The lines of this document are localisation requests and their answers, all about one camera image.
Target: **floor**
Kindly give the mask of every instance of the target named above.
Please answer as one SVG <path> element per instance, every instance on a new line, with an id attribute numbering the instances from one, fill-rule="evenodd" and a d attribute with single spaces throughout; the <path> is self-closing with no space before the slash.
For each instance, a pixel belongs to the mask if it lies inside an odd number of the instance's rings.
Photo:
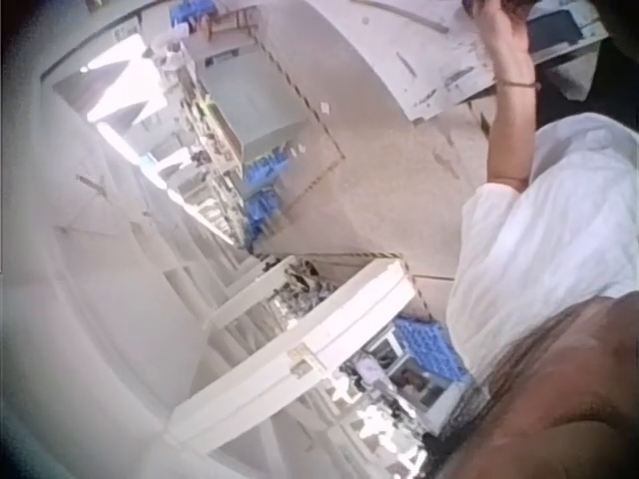
<path id="1" fill-rule="evenodd" d="M 460 105 L 414 125 L 304 2 L 269 5 L 264 25 L 263 47 L 300 92 L 310 120 L 279 185 L 283 215 L 257 251 L 318 254 L 344 277 L 372 255 L 400 255 L 423 299 L 415 313 L 443 319 L 461 208 L 485 175 L 478 117 Z"/>

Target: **white shirt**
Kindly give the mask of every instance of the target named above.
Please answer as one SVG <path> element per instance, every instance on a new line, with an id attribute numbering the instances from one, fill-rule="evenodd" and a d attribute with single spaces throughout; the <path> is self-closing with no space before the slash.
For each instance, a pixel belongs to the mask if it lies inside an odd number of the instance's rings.
<path id="1" fill-rule="evenodd" d="M 487 184 L 462 212 L 446 323 L 477 379 L 566 307 L 638 287 L 639 136 L 586 114 L 542 128 L 535 145 L 524 193 Z"/>

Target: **hair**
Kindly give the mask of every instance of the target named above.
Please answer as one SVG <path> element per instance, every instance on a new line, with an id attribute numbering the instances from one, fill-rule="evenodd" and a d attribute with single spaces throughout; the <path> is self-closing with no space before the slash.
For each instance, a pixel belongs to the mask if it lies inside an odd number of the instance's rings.
<path id="1" fill-rule="evenodd" d="M 484 424 L 495 407 L 504 401 L 517 381 L 530 370 L 589 302 L 568 307 L 522 339 L 515 341 L 494 363 L 485 379 L 467 387 L 438 436 L 435 438 L 429 435 L 428 460 L 419 477 L 432 479 L 442 471 L 451 456 L 459 452 L 475 436 L 479 427 Z M 630 444 L 639 444 L 634 442 L 639 440 L 637 424 L 627 425 L 623 419 L 616 419 L 612 421 L 615 423 L 615 430 L 626 436 Z"/>

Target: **person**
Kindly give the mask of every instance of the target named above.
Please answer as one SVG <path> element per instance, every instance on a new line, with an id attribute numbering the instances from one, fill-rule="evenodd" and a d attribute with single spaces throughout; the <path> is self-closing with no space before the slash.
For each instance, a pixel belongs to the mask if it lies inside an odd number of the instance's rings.
<path id="1" fill-rule="evenodd" d="M 422 474 L 639 477 L 639 137 L 594 114 L 535 134 L 527 12 L 475 3 L 496 116 L 446 312 L 474 381 Z"/>

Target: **blue plastic crate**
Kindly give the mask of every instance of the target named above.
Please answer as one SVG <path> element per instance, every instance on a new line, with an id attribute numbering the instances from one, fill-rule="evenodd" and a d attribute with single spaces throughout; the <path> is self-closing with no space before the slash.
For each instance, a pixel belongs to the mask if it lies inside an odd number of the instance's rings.
<path id="1" fill-rule="evenodd" d="M 393 323 L 406 352 L 423 370 L 449 381 L 462 381 L 468 376 L 439 323 L 405 316 Z"/>
<path id="2" fill-rule="evenodd" d="M 169 16 L 171 18 L 171 27 L 175 27 L 180 23 L 187 22 L 190 19 L 199 20 L 207 14 L 216 15 L 218 7 L 213 0 L 190 0 L 171 7 Z"/>

